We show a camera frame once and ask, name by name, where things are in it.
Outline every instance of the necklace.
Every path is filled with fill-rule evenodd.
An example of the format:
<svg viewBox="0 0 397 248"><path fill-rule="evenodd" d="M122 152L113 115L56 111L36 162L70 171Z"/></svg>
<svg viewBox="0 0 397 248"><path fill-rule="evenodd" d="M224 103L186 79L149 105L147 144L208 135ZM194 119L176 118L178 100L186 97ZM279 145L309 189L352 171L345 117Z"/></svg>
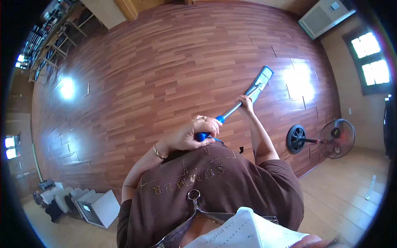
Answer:
<svg viewBox="0 0 397 248"><path fill-rule="evenodd" d="M195 217L196 217L196 218L202 218L202 219L209 220L209 221L211 221L212 223L215 223L215 224L221 226L221 224L219 224L217 221L215 221L215 220L213 220L213 219L211 219L211 218L208 218L208 217L205 217L205 216L201 216L201 215L196 215Z"/></svg>

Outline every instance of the face mask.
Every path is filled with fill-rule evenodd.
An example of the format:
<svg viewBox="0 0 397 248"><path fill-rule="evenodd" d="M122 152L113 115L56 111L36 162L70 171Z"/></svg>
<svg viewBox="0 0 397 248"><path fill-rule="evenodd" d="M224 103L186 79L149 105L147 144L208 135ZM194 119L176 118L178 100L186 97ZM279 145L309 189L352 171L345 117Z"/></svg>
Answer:
<svg viewBox="0 0 397 248"><path fill-rule="evenodd" d="M199 236L185 247L290 247L307 235L274 224L255 214L251 208L241 207L222 226Z"/></svg>

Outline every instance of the mop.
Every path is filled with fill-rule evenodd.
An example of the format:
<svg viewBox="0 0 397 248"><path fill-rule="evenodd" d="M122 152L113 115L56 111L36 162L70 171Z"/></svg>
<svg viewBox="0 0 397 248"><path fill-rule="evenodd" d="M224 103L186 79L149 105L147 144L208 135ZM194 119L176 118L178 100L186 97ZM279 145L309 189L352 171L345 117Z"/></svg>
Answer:
<svg viewBox="0 0 397 248"><path fill-rule="evenodd" d="M245 95L252 99L252 103L254 103L258 99L259 94L263 91L266 84L269 82L270 78L272 77L273 73L274 72L268 66L263 67L262 71L259 73L255 81L252 83L251 87L246 91ZM226 118L231 116L231 114L233 114L234 111L236 111L241 105L242 103L241 101L239 101L231 109L221 114L216 119L224 123ZM210 135L211 135L210 133L197 133L195 135L195 139L201 142Z"/></svg>

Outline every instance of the window frame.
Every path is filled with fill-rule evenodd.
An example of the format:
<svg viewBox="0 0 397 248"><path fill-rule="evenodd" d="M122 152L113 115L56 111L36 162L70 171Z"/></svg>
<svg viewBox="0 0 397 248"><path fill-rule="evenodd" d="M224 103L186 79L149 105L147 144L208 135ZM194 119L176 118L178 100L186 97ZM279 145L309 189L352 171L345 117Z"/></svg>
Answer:
<svg viewBox="0 0 397 248"><path fill-rule="evenodd" d="M6 149L5 149L6 159L7 160L11 160L11 159L20 157L21 156L21 153L20 153L21 148L20 148L20 144L19 143L21 142L21 136L20 135L7 135L6 138L13 138L14 139L14 146L10 146L8 148L6 147ZM10 149L15 149L15 154L17 155L16 157L14 157L14 158L8 158L7 157L7 151L10 150Z"/></svg>
<svg viewBox="0 0 397 248"><path fill-rule="evenodd" d="M380 52L377 52L375 54L371 54L371 55L367 55L362 58L358 58L356 50L354 49L351 41L360 37L361 35L368 33L368 32L372 32L372 34L375 36L376 40L379 43L381 50L380 50ZM367 85L367 82L366 82L365 76L364 76L364 71L362 69L363 65L370 64L372 62L379 61L379 60L385 60L387 63L386 57L383 53L382 46L379 42L379 39L377 39L377 37L376 37L376 33L368 27L359 27L359 28L353 29L349 33L343 35L342 38L345 41L347 48L350 52L350 55L353 58L354 64L356 66L358 78L360 79L362 94L365 96L365 95L371 95L371 94L389 93L390 89L391 89L390 85L392 82L390 68L389 68L390 81L388 83L374 84L374 85Z"/></svg>

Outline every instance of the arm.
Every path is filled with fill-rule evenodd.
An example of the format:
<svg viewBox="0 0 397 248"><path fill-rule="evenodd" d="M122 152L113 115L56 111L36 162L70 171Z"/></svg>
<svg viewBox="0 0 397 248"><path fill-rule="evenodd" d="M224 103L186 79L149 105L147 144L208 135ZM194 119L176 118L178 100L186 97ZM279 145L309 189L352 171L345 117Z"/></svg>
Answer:
<svg viewBox="0 0 397 248"><path fill-rule="evenodd" d="M164 157L168 156L170 149L164 139L156 143L157 151ZM158 157L153 149L150 149L138 162L131 168L127 177L124 180L123 187L121 188L121 203L130 200L134 197L138 183L147 170L159 166L163 159Z"/></svg>
<svg viewBox="0 0 397 248"><path fill-rule="evenodd" d="M252 100L247 96L239 96L238 100L243 103L239 108L239 111L250 126L255 164L260 165L262 162L268 160L279 160L280 158L273 146L272 140L257 116L254 114Z"/></svg>
<svg viewBox="0 0 397 248"><path fill-rule="evenodd" d="M200 117L201 116L198 115L194 120L188 122L175 132L161 138L156 143L158 153L163 157L167 157L171 152L176 150L193 150L214 143L215 140L212 138L207 138L202 142L198 142L194 139L194 135L198 132L208 132L215 138L215 136L219 134L219 127L222 126L222 123L215 118L207 118L206 121L204 121L200 119ZM147 170L159 166L162 162L163 159L156 155L153 148L145 153L145 155L143 155L131 168L124 180L121 188L121 203L132 199L142 175Z"/></svg>

